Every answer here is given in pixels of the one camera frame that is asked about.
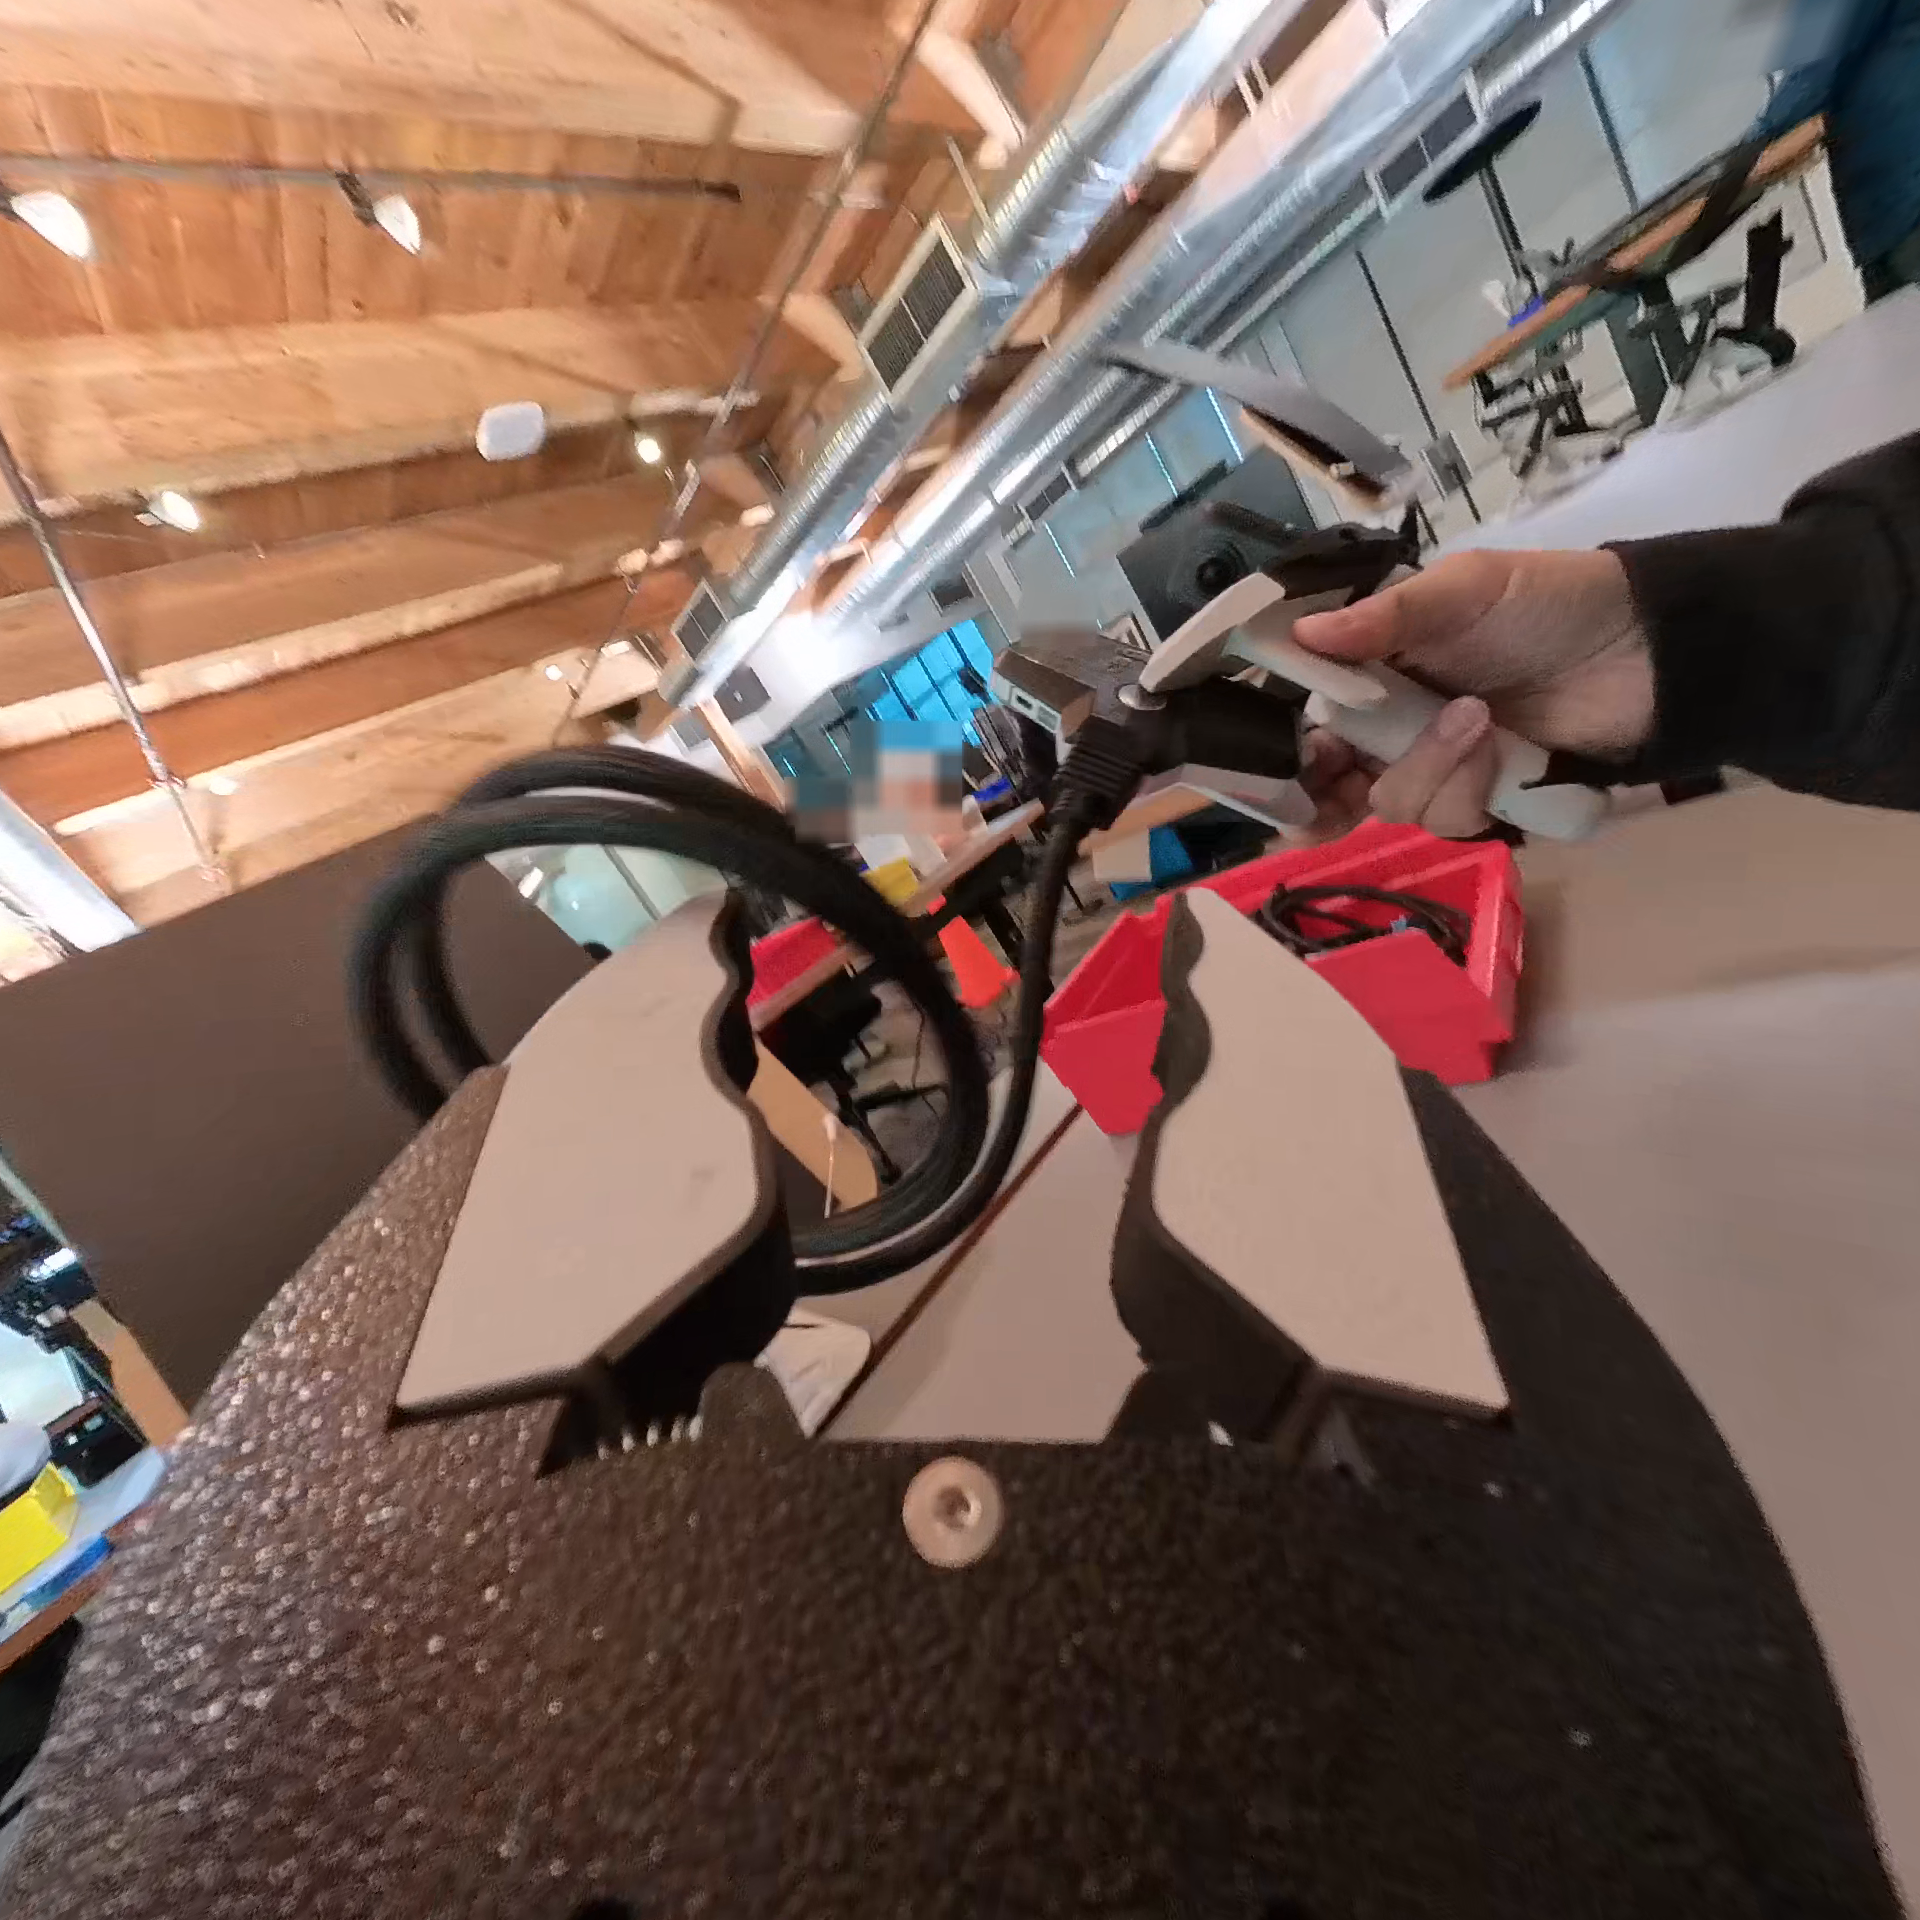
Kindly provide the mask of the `black switch hub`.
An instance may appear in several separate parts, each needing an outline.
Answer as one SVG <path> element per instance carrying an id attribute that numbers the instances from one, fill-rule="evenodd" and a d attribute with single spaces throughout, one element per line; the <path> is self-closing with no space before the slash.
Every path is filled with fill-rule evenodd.
<path id="1" fill-rule="evenodd" d="M 1143 782 L 1200 760 L 1262 777 L 1302 764 L 1302 692 L 1207 678 L 1144 695 L 1144 661 L 1095 630 L 1036 630 L 995 659 L 999 705 L 1053 735 L 1047 799 L 1078 829 L 1116 829 Z"/>

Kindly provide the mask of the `white air vent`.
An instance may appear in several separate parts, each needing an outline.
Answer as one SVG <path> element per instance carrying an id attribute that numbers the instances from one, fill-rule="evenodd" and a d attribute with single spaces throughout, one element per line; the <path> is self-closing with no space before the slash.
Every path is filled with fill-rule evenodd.
<path id="1" fill-rule="evenodd" d="M 889 403 L 912 391 L 926 360 L 944 349 L 976 305 L 968 256 L 945 219 L 934 215 L 854 334 L 859 357 Z"/>

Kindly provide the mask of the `tilted wooden board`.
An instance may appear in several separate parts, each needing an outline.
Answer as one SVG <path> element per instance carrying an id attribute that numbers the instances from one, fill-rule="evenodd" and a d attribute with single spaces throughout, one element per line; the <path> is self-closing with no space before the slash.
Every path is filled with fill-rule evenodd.
<path id="1" fill-rule="evenodd" d="M 1405 507 L 1423 486 L 1423 469 L 1399 445 L 1296 377 L 1183 342 L 1113 342 L 1099 360 L 1233 403 L 1292 462 L 1369 510 Z"/>

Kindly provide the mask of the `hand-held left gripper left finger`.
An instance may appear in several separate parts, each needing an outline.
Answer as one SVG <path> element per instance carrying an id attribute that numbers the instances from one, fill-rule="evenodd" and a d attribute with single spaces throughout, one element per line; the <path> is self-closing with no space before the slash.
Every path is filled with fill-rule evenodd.
<path id="1" fill-rule="evenodd" d="M 697 895 L 511 1048 L 397 1419 L 564 1401 L 691 1424 L 708 1377 L 771 1344 L 792 1263 L 744 974 L 736 900 Z"/>

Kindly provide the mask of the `silver air duct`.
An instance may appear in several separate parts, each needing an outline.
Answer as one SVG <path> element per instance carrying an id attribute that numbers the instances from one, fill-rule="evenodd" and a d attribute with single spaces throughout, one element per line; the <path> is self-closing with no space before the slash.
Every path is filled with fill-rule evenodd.
<path id="1" fill-rule="evenodd" d="M 1302 11 L 1208 5 L 1029 145 L 967 228 L 955 259 L 961 295 L 921 360 L 893 389 L 871 372 L 752 552 L 685 603 L 675 636 L 692 637 L 692 649 L 678 649 L 661 678 L 672 705 L 708 701 L 757 655 L 965 375 L 1141 183 L 1183 109 L 1225 88 Z M 1270 87 L 876 541 L 829 609 L 881 617 L 965 557 L 1117 405 L 1125 380 L 1108 371 L 1117 344 L 1190 336 L 1366 166 L 1423 127 L 1532 11 L 1420 5 L 1333 83 L 1331 102 L 1293 105 L 1283 84 Z"/>

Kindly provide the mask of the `person's right forearm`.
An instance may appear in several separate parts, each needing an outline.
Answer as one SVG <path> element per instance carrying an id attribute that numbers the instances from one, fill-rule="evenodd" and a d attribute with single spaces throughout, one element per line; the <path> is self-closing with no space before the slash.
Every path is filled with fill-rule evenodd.
<path id="1" fill-rule="evenodd" d="M 1635 779 L 1729 766 L 1918 811 L 1918 437 L 1797 488 L 1771 524 L 1612 541 L 1646 636 Z"/>

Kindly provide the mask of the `red bin with black divider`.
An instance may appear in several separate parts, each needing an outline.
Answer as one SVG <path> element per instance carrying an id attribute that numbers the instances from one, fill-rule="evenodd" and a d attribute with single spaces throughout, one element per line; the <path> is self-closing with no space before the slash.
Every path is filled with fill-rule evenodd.
<path id="1" fill-rule="evenodd" d="M 1416 933 L 1401 933 L 1308 964 L 1357 1011 L 1405 1068 L 1451 1087 L 1488 1081 L 1517 1027 L 1524 953 L 1519 872 L 1496 839 L 1451 841 L 1365 823 L 1316 847 L 1287 847 L 1190 881 L 1254 917 L 1287 884 L 1373 884 L 1431 895 L 1472 917 L 1465 967 Z M 1131 1135 L 1160 1097 L 1153 1055 L 1165 999 L 1160 945 L 1171 895 L 1123 913 L 1051 993 L 1041 1063 L 1105 1135 Z"/>

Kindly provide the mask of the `person's right hand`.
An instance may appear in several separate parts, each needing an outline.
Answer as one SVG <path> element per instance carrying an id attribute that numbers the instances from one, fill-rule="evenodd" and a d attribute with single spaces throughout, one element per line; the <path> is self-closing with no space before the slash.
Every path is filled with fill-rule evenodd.
<path id="1" fill-rule="evenodd" d="M 1601 548 L 1451 556 L 1300 620 L 1293 637 L 1323 659 L 1391 664 L 1445 699 L 1393 758 L 1323 728 L 1308 735 L 1300 782 L 1318 837 L 1369 817 L 1478 837 L 1492 824 L 1496 728 L 1601 764 L 1648 742 L 1648 643 L 1625 568 Z"/>

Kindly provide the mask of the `black braided cable green plugs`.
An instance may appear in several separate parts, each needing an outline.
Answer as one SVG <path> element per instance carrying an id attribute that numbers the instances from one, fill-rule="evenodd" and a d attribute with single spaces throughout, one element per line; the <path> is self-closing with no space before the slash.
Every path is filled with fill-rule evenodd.
<path id="1" fill-rule="evenodd" d="M 1422 935 L 1451 964 L 1472 951 L 1472 917 L 1461 908 L 1373 884 L 1283 884 L 1259 902 L 1254 924 L 1300 958 L 1349 951 L 1401 933 Z"/>

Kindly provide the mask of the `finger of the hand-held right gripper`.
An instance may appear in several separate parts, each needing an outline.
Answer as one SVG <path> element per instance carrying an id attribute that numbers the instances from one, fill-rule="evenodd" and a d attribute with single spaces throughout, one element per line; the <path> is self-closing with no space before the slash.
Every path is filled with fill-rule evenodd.
<path id="1" fill-rule="evenodd" d="M 1284 583 L 1267 574 L 1238 577 L 1163 637 L 1143 668 L 1143 692 L 1168 695 L 1221 676 L 1233 633 L 1284 600 Z"/>
<path id="2" fill-rule="evenodd" d="M 1297 835 L 1313 823 L 1313 803 L 1296 777 L 1241 775 L 1188 760 L 1143 782 L 1134 797 L 1134 829 L 1177 824 L 1214 807 L 1267 831 Z"/>

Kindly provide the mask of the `grey desk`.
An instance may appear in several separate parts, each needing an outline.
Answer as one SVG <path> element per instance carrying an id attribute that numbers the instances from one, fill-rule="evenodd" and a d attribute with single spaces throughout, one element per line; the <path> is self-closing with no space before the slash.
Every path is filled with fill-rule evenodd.
<path id="1" fill-rule="evenodd" d="M 1507 1424 L 1359 1411 L 1326 1701 L 1233 1774 L 1297 1916 L 1915 1916 L 1915 817 L 1744 783 L 1526 855 L 1462 1112 L 1597 1259 L 1504 1284 Z"/>

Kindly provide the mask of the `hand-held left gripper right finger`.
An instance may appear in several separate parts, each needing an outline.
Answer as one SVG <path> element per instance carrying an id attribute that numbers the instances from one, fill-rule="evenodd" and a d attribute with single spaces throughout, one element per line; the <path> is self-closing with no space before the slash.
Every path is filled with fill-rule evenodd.
<path id="1" fill-rule="evenodd" d="M 1110 1435 L 1327 1444 L 1355 1405 L 1500 1424 L 1509 1389 L 1401 1063 L 1216 893 L 1160 945 L 1158 1107 L 1110 1248 L 1141 1375 Z"/>

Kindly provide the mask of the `orange traffic cone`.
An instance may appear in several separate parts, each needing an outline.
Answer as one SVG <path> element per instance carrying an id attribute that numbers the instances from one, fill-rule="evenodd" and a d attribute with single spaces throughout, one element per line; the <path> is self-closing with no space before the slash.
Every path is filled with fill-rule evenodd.
<path id="1" fill-rule="evenodd" d="M 936 944 L 944 953 L 952 992 L 968 1013 L 976 1014 L 992 1007 L 1017 988 L 1017 969 L 968 921 L 944 921 L 936 928 Z"/>

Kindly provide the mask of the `small red bin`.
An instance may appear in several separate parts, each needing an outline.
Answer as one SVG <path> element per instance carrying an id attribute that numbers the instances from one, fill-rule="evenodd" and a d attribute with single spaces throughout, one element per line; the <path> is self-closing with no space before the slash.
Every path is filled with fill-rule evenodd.
<path id="1" fill-rule="evenodd" d="M 750 1007 L 776 1007 L 809 992 L 829 972 L 847 972 L 862 956 L 820 919 L 795 919 L 752 939 Z"/>

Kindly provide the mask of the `wooden standing desk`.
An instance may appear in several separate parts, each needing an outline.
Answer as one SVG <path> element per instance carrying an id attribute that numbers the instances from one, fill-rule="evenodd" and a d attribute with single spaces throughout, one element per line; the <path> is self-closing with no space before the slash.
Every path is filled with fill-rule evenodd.
<path id="1" fill-rule="evenodd" d="M 1629 435 L 1715 412 L 1791 365 L 1783 289 L 1795 235 L 1776 195 L 1823 149 L 1814 112 L 1707 157 L 1589 245 L 1519 253 L 1532 302 L 1446 375 L 1517 479 L 1612 459 Z M 1591 416 L 1573 371 L 1592 328 L 1614 341 L 1631 400 L 1608 422 Z"/>

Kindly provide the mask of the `black round pole lamp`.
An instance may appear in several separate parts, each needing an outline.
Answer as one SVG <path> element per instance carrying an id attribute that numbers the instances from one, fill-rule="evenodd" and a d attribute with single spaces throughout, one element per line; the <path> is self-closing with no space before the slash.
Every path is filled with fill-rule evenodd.
<path id="1" fill-rule="evenodd" d="M 1429 175 L 1422 189 L 1423 206 L 1448 200 L 1468 184 L 1478 189 L 1521 302 L 1537 299 L 1543 283 L 1528 262 L 1528 248 L 1496 173 L 1496 161 L 1533 127 L 1540 112 L 1543 102 L 1533 99 L 1491 118 L 1475 139 Z"/>

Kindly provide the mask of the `large grey table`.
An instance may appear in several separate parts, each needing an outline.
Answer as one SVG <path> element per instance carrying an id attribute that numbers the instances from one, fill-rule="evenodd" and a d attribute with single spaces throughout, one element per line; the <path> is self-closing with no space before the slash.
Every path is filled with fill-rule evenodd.
<path id="1" fill-rule="evenodd" d="M 1540 505 L 1436 550 L 1591 548 L 1776 518 L 1806 479 L 1918 427 L 1918 289 L 1872 303 L 1716 412 L 1651 427 Z"/>

